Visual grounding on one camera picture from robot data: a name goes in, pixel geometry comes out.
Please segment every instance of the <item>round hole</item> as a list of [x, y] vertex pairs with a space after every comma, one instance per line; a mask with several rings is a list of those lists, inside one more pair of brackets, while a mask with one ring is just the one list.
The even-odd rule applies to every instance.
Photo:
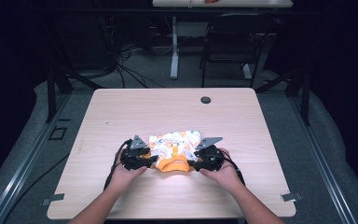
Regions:
[[209, 104], [211, 102], [211, 98], [209, 98], [208, 96], [203, 96], [201, 97], [201, 101], [203, 104]]

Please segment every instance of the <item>human hand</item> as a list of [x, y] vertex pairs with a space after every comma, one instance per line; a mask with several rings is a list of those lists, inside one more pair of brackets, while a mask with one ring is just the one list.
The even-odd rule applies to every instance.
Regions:
[[[230, 160], [228, 151], [222, 147], [219, 149], [223, 152], [224, 157]], [[226, 160], [223, 162], [222, 167], [218, 171], [200, 169], [200, 173], [216, 181], [220, 187], [228, 192], [234, 190], [238, 184], [242, 185], [234, 166]]]
[[127, 170], [121, 164], [122, 153], [123, 150], [121, 150], [120, 153], [118, 154], [117, 163], [114, 164], [115, 166], [118, 164], [118, 166], [116, 167], [115, 171], [112, 173], [112, 179], [110, 180], [110, 183], [107, 186], [108, 188], [116, 188], [120, 192], [126, 190], [130, 186], [132, 180], [134, 180], [136, 177], [143, 174], [147, 170], [147, 167], [145, 166], [136, 170]]

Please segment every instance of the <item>white desk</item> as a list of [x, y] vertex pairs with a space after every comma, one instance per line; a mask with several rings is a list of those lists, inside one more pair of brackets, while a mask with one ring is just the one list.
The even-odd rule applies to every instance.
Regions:
[[[212, 101], [203, 104], [203, 96]], [[124, 141], [181, 130], [223, 137], [216, 146], [230, 151], [249, 190], [277, 216], [295, 214], [294, 204], [281, 199], [289, 188], [252, 89], [136, 89], [94, 92], [55, 191], [64, 199], [51, 202], [48, 217], [72, 218], [95, 199]], [[232, 197], [200, 173], [148, 169], [108, 218], [237, 217], [242, 213]]]
[[[204, 3], [204, 0], [153, 0], [153, 7], [291, 7], [292, 0], [219, 0]], [[171, 79], [177, 79], [179, 52], [177, 48], [177, 22], [172, 19], [172, 64]]]

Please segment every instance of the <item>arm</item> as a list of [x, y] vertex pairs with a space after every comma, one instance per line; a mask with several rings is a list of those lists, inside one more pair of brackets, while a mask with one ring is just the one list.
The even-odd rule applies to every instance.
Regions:
[[112, 174], [107, 188], [69, 223], [104, 223], [118, 197], [128, 188], [133, 179], [144, 173], [147, 168], [126, 170], [120, 165], [121, 153], [118, 156], [119, 166]]
[[[220, 150], [228, 154], [225, 149], [220, 148]], [[214, 179], [217, 184], [232, 195], [249, 224], [283, 223], [241, 183], [234, 166], [228, 161], [225, 161], [222, 168], [217, 172], [205, 169], [201, 169], [200, 172]]]

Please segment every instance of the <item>metal bracket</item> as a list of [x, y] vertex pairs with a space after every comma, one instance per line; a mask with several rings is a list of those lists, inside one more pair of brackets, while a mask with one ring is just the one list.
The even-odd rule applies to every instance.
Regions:
[[223, 140], [222, 137], [212, 137], [212, 138], [204, 138], [199, 143], [199, 145], [196, 147], [196, 150], [205, 149], [207, 147], [210, 147], [211, 145]]
[[41, 206], [49, 206], [51, 202], [63, 200], [64, 194], [54, 194], [49, 198], [45, 198], [40, 203]]
[[130, 149], [138, 149], [138, 148], [144, 148], [147, 147], [147, 144], [144, 140], [142, 140], [138, 135], [135, 135], [133, 137], [133, 140], [131, 142]]
[[288, 193], [288, 194], [281, 194], [281, 198], [285, 202], [298, 202], [304, 197], [301, 195], [301, 193]]

